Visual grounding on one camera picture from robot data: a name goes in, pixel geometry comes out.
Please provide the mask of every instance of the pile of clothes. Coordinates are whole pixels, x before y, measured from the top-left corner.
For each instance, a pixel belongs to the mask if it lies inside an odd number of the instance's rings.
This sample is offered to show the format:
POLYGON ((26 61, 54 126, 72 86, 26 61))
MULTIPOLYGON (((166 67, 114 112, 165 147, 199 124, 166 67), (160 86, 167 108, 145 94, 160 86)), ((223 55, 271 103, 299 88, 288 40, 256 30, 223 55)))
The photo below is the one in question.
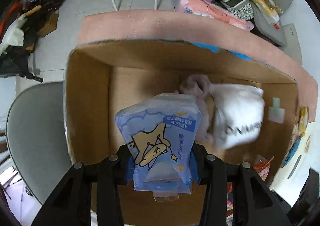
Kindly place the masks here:
POLYGON ((280 16, 292 0, 177 0, 176 11, 210 17, 250 31, 278 47, 287 43, 280 16))

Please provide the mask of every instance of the blue plastic package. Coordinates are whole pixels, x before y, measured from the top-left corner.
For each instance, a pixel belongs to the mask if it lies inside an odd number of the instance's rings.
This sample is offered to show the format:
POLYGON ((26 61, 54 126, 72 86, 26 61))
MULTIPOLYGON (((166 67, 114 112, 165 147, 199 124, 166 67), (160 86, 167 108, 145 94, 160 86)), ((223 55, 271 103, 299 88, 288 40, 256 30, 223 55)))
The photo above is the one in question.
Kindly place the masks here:
POLYGON ((191 193, 189 160, 200 121, 195 98, 173 93, 116 114, 135 162, 135 190, 191 193))

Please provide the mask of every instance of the blue tape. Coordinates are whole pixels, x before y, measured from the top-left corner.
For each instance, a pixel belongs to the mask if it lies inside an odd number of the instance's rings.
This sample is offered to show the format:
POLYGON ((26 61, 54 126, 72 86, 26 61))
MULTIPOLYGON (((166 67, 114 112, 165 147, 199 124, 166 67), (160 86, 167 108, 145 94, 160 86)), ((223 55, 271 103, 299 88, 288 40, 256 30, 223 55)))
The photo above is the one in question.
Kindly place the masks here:
POLYGON ((300 145, 300 141, 301 141, 302 135, 299 136, 298 140, 292 145, 291 149, 289 150, 289 153, 287 155, 287 157, 285 158, 285 160, 282 163, 281 167, 286 166, 289 161, 292 159, 292 157, 294 156, 294 154, 297 152, 298 147, 300 145))
MULTIPOLYGON (((219 47, 218 46, 215 46, 215 45, 208 45, 208 44, 204 44, 204 43, 196 43, 196 42, 190 42, 200 48, 205 48, 205 49, 209 49, 211 50, 212 52, 214 53, 217 53, 219 51, 219 47)), ((235 51, 232 51, 232 50, 228 50, 229 52, 233 53, 235 56, 241 58, 241 59, 244 59, 244 60, 250 60, 250 57, 247 56, 247 55, 244 55, 244 54, 241 54, 241 53, 237 53, 235 51)))
POLYGON ((217 53, 220 49, 218 46, 215 46, 215 45, 208 45, 208 44, 196 43, 196 42, 191 42, 191 43, 200 47, 200 48, 210 49, 214 53, 217 53))

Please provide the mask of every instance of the plastic bag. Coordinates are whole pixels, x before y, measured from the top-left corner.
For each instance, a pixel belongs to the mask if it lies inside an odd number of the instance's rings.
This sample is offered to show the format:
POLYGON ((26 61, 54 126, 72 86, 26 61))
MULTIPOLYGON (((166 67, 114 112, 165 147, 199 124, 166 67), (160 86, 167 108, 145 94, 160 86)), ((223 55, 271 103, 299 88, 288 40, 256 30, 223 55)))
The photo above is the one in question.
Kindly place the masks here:
POLYGON ((259 8, 269 25, 277 24, 280 17, 275 9, 276 5, 271 0, 252 0, 259 8))
POLYGON ((242 84, 211 84, 216 110, 213 136, 220 149, 255 141, 263 121, 263 90, 242 84))
POLYGON ((205 0, 181 0, 178 11, 181 11, 181 8, 184 12, 217 19, 246 31, 254 28, 254 25, 250 21, 246 22, 238 19, 229 11, 217 5, 207 3, 205 0))
POLYGON ((134 158, 134 189, 191 193, 190 152, 201 121, 192 95, 160 94, 116 114, 134 158))
POLYGON ((309 108, 308 107, 302 107, 300 110, 300 118, 299 118, 299 132, 303 136, 306 135, 307 125, 309 120, 309 108))

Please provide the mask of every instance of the cartoon star character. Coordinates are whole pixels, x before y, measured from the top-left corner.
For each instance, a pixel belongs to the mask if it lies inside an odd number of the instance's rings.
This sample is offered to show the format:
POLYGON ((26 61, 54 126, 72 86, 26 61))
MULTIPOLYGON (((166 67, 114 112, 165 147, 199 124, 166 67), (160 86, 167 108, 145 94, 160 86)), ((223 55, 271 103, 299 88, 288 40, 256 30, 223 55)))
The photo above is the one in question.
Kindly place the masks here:
POLYGON ((171 159, 178 161, 177 156, 172 153, 171 143, 164 137, 165 128, 166 124, 160 123, 150 132, 141 131, 131 137, 132 141, 127 145, 132 148, 136 147, 138 150, 134 159, 136 165, 141 167, 148 165, 150 170, 157 157, 167 153, 168 148, 171 151, 171 159))

